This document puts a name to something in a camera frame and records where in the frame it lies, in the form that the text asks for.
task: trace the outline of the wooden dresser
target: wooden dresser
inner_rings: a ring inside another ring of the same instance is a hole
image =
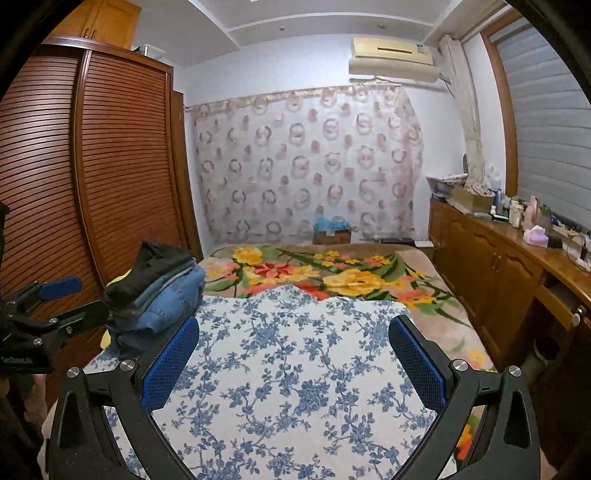
[[[522,236],[431,201],[434,264],[499,369],[520,365],[549,328],[569,330],[577,308],[591,309],[591,276],[562,249],[532,247]]]
[[[11,209],[2,296],[78,276],[82,292],[36,311],[48,319],[100,298],[144,239],[202,258],[172,77],[168,65],[84,38],[49,37],[27,61],[0,102],[0,200]],[[49,402],[101,336],[77,335],[59,352]]]

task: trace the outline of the wooden wardrobe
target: wooden wardrobe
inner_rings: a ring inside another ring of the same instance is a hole
[[[80,277],[80,294],[36,312],[48,318],[100,298],[143,239],[202,258],[172,79],[168,65],[82,38],[49,37],[29,59],[0,102],[0,200],[11,209],[2,296]],[[99,352],[102,332],[60,352],[49,401],[60,374]]]

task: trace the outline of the bed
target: bed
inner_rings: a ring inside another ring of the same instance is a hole
[[[391,478],[436,416],[387,341],[396,314],[410,314],[449,357],[492,367],[416,249],[237,245],[201,266],[201,338],[153,414],[198,479]],[[85,371],[117,363],[103,352]],[[107,414],[128,468],[145,476],[116,412]],[[478,418],[474,411],[459,453]],[[442,476],[454,469],[452,458]]]
[[[427,256],[415,248],[235,245],[215,251],[200,265],[207,274],[208,295],[249,297],[294,284],[319,300],[346,296],[399,301],[410,309],[421,333],[449,357],[463,358],[474,369],[493,368],[466,310]]]

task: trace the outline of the tissue box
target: tissue box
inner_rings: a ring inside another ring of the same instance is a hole
[[[524,231],[523,240],[526,244],[535,247],[548,247],[548,236],[545,234],[545,230],[538,225],[531,230]]]
[[[315,245],[337,245],[351,243],[351,230],[333,230],[314,232]]]
[[[337,245],[351,243],[351,227],[343,218],[328,218],[319,215],[314,221],[315,245]]]

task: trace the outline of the window blind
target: window blind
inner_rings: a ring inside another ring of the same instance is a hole
[[[591,105],[562,59],[525,19],[491,37],[507,75],[518,148],[518,196],[536,195],[591,228]]]

